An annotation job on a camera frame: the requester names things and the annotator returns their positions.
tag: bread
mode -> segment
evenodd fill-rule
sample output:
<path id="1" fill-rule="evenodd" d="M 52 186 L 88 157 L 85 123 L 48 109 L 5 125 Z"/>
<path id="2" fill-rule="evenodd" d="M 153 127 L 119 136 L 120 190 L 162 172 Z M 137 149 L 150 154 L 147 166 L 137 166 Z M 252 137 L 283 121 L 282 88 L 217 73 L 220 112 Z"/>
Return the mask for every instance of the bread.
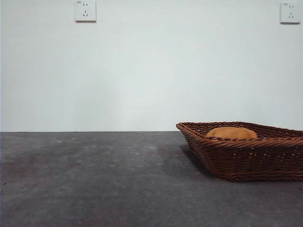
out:
<path id="1" fill-rule="evenodd" d="M 206 137 L 221 137 L 230 139 L 251 139 L 258 138 L 253 130 L 247 128 L 221 127 L 209 131 Z"/>

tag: wicker basket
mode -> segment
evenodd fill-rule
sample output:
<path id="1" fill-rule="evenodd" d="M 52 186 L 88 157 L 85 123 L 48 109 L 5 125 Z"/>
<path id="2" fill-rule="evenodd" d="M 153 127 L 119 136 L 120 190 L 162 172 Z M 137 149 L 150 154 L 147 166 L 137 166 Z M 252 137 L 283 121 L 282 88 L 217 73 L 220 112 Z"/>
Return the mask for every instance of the wicker basket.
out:
<path id="1" fill-rule="evenodd" d="M 258 139 L 206 137 L 217 127 L 245 127 Z M 194 154 L 225 181 L 303 181 L 303 131 L 246 122 L 177 124 Z"/>

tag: concrete surface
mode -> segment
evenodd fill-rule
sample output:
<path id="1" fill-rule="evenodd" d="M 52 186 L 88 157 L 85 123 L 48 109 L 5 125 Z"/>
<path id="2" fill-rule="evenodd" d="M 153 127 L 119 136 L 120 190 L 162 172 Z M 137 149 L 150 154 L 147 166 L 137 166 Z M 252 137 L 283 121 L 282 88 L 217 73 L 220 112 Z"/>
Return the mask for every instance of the concrete surface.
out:
<path id="1" fill-rule="evenodd" d="M 303 182 L 213 178 L 180 132 L 1 134 L 2 227 L 301 227 Z"/>

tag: wall outlet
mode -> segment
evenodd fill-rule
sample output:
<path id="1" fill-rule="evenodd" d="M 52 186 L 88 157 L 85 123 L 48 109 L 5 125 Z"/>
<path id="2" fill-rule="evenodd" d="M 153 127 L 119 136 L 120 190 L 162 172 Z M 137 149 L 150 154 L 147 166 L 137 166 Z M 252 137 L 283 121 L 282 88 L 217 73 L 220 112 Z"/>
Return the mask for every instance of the wall outlet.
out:
<path id="1" fill-rule="evenodd" d="M 298 24 L 301 22 L 301 3 L 280 4 L 280 23 Z"/>
<path id="2" fill-rule="evenodd" d="M 77 22 L 96 22 L 96 1 L 95 0 L 78 0 L 74 6 L 75 20 Z"/>

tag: white outlet cover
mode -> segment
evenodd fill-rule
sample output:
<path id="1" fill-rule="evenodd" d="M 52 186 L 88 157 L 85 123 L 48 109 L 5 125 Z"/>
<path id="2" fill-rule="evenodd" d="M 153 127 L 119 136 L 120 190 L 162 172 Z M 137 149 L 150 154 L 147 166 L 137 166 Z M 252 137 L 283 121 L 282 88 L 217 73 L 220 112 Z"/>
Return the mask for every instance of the white outlet cover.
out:
<path id="1" fill-rule="evenodd" d="M 283 2 L 280 4 L 280 23 L 301 22 L 301 3 Z"/>
<path id="2" fill-rule="evenodd" d="M 96 22 L 96 1 L 95 0 L 78 0 L 74 6 L 75 21 L 77 22 Z"/>

